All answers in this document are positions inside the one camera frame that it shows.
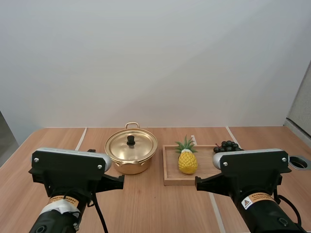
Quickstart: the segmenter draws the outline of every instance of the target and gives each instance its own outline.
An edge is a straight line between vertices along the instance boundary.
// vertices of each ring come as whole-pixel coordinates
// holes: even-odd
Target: pineapple leaves
[[[177,153],[181,153],[183,149],[188,149],[188,150],[191,150],[192,152],[197,152],[196,150],[192,149],[192,147],[194,146],[194,144],[192,144],[193,140],[192,138],[187,140],[187,135],[185,136],[184,143],[181,143],[181,142],[175,142],[175,143],[178,145],[178,147],[175,148],[177,150]]]
[[[183,144],[182,143],[180,143],[180,142],[175,142],[175,143],[177,143],[181,148],[183,148]]]
[[[194,144],[192,144],[192,145],[190,145],[189,147],[188,147],[188,149],[190,149],[191,150],[191,148],[194,146]]]

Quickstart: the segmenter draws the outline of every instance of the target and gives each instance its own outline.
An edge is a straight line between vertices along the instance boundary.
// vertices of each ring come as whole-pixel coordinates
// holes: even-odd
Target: lid knob
[[[127,137],[127,145],[128,146],[133,146],[133,145],[135,145],[135,141],[134,141],[134,136],[133,135],[129,135],[128,137]]]

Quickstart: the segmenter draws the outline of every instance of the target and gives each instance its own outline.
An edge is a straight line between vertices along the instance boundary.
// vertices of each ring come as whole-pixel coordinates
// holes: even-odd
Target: golden pot
[[[128,128],[133,124],[137,128]],[[136,122],[127,123],[125,129],[112,135],[105,145],[116,170],[130,175],[141,173],[150,166],[156,148],[156,137]]]

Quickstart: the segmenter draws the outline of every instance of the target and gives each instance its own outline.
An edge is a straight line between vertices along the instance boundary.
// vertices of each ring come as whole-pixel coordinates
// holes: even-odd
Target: wooden tray
[[[198,169],[194,174],[184,174],[178,168],[178,154],[176,153],[176,145],[163,146],[163,167],[164,167],[164,185],[194,185],[196,176],[207,178],[221,173],[213,165],[212,158],[214,156],[213,148],[215,145],[194,146],[198,152],[195,157],[198,161]]]

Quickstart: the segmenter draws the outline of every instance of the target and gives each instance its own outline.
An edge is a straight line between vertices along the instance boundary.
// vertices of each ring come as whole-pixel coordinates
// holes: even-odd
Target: pot handle
[[[133,161],[129,161],[129,162],[120,162],[120,163],[117,164],[117,165],[118,165],[118,166],[123,166],[123,165],[126,165],[126,164],[139,165],[139,162],[136,161],[136,160],[133,160]]]
[[[129,125],[137,125],[137,128],[140,129],[138,123],[136,123],[136,122],[128,122],[128,123],[125,125],[125,129],[127,129],[127,127],[128,127]]]

